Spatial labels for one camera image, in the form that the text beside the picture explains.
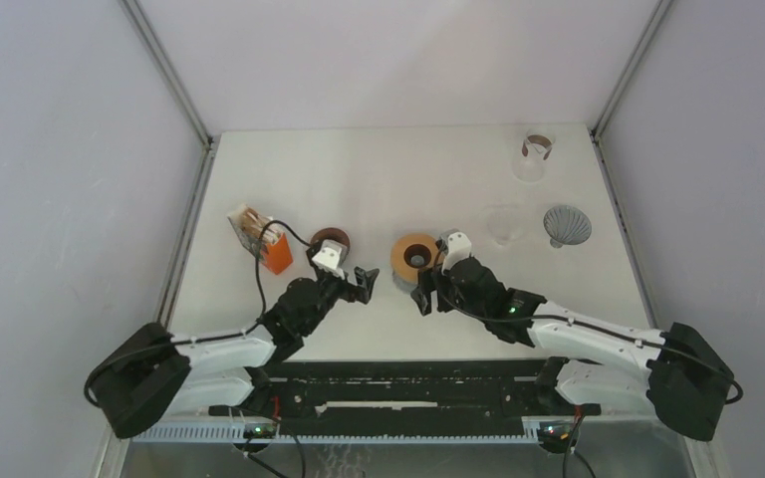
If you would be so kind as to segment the grey ribbed glass dripper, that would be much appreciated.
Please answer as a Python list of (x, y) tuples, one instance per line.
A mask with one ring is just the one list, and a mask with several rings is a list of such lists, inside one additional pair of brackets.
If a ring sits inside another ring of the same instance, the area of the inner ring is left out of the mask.
[(593, 226), (589, 217), (580, 209), (570, 205), (550, 208), (543, 217), (543, 226), (554, 248), (577, 246), (592, 235)]

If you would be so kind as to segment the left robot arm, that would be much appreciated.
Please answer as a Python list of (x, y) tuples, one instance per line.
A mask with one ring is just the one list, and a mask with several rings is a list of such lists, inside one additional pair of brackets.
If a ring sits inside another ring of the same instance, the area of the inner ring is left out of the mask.
[(270, 386), (253, 369), (290, 358), (339, 301), (370, 302), (379, 270), (357, 267), (353, 280), (319, 271), (290, 282), (247, 330), (206, 338), (176, 336), (158, 323), (139, 328), (97, 365), (84, 396), (118, 438), (202, 407), (238, 406), (249, 415), (270, 405)]

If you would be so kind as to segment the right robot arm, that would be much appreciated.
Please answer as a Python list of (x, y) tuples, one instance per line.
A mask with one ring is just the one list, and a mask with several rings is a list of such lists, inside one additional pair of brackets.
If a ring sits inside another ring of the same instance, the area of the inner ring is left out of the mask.
[(553, 353), (537, 386), (550, 414), (598, 405), (652, 414), (669, 429), (709, 442), (725, 406), (743, 396), (731, 368), (695, 328), (619, 326), (574, 313), (546, 297), (508, 288), (476, 258), (419, 272), (410, 294), (419, 312), (456, 311), (502, 342)]

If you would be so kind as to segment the grey glass carafe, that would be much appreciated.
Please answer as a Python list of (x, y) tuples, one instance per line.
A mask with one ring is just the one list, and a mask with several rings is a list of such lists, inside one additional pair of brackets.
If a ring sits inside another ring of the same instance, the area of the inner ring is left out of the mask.
[(403, 279), (401, 276), (393, 275), (392, 281), (394, 285), (402, 292), (406, 294), (411, 294), (414, 290), (418, 288), (418, 284), (416, 282), (410, 282), (406, 279)]

